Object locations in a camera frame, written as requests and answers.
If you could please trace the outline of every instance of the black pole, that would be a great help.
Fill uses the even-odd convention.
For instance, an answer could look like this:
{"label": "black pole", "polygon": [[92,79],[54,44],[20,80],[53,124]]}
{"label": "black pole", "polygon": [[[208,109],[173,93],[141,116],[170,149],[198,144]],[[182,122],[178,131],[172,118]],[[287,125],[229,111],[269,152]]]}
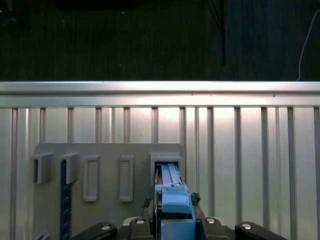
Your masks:
{"label": "black pole", "polygon": [[222,65],[226,65],[225,0],[220,0]]}

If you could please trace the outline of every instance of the vertical metal rib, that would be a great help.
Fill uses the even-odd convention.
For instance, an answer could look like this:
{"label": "vertical metal rib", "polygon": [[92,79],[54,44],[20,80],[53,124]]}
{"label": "vertical metal rib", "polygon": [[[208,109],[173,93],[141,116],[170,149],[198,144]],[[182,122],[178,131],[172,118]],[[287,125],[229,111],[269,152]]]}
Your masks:
{"label": "vertical metal rib", "polygon": [[208,167],[209,167],[209,179],[208,184],[211,186],[209,188],[209,196],[211,197],[209,205],[210,216],[215,216],[215,158],[214,158],[214,109],[212,107],[208,108],[207,112],[207,128],[208,128]]}
{"label": "vertical metal rib", "polygon": [[153,144],[158,143],[158,130],[159,130],[159,118],[158,118],[158,108],[151,109],[151,142]]}
{"label": "vertical metal rib", "polygon": [[68,143],[74,142],[74,109],[68,109],[68,116],[67,116],[67,141]]}
{"label": "vertical metal rib", "polygon": [[263,226],[270,229],[268,113],[261,109]]}
{"label": "vertical metal rib", "polygon": [[10,175],[10,240],[16,239],[17,204],[17,129],[18,110],[12,109],[11,117],[11,175]]}
{"label": "vertical metal rib", "polygon": [[314,108],[314,144],[315,144],[315,177],[316,177],[316,209],[317,232],[320,237],[320,110]]}
{"label": "vertical metal rib", "polygon": [[[282,164],[281,164],[281,144],[280,144],[280,109],[277,107],[275,109],[275,144],[277,146],[276,148],[276,159],[277,159],[277,179],[281,181],[281,171],[282,171]],[[282,213],[283,213],[283,208],[282,208],[282,194],[281,194],[281,190],[282,190],[282,184],[283,183],[279,183],[277,184],[276,189],[276,193],[277,193],[277,207],[278,207],[278,214],[277,214],[277,222],[278,222],[278,230],[279,230],[279,234],[282,234],[282,230],[283,230],[283,224],[282,224]]]}
{"label": "vertical metal rib", "polygon": [[294,109],[288,108],[288,142],[289,142],[289,179],[290,179],[290,223],[291,240],[297,240],[297,189],[295,156],[295,120]]}
{"label": "vertical metal rib", "polygon": [[102,109],[95,109],[95,142],[102,143]]}
{"label": "vertical metal rib", "polygon": [[130,108],[123,109],[123,142],[130,143]]}
{"label": "vertical metal rib", "polygon": [[199,156],[199,108],[197,107],[195,109],[195,155],[196,155],[196,161],[195,161],[195,172],[196,172],[196,192],[200,192],[200,156]]}
{"label": "vertical metal rib", "polygon": [[241,113],[240,108],[234,108],[235,114],[235,189],[236,189],[236,222],[242,222],[242,147],[241,147]]}
{"label": "vertical metal rib", "polygon": [[40,131],[39,131],[39,142],[45,143],[46,142],[46,109],[40,109]]}
{"label": "vertical metal rib", "polygon": [[186,147],[186,109],[180,108],[179,115],[179,126],[180,126],[180,144]]}

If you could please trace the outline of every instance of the silver metal bar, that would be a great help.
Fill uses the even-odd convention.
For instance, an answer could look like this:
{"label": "silver metal bar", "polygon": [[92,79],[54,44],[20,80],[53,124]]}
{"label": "silver metal bar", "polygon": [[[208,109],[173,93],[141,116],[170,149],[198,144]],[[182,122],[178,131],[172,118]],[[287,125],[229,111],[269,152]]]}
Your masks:
{"label": "silver metal bar", "polygon": [[109,94],[140,92],[320,92],[320,82],[94,81],[1,82],[0,95]]}

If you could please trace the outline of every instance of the blue ruler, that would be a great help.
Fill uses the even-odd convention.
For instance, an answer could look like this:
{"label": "blue ruler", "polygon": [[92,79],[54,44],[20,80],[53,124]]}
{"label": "blue ruler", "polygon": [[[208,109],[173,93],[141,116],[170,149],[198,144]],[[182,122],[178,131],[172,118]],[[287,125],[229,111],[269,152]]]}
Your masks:
{"label": "blue ruler", "polygon": [[60,173],[60,240],[71,238],[72,186],[67,184],[67,161],[61,161]]}

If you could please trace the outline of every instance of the blue tool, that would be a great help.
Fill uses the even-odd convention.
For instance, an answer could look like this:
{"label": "blue tool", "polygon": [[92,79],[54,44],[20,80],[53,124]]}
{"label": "blue tool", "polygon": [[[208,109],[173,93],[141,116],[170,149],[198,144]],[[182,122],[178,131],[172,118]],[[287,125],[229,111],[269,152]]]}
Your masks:
{"label": "blue tool", "polygon": [[174,163],[161,163],[156,170],[155,212],[161,240],[194,240],[196,216],[191,194]]}

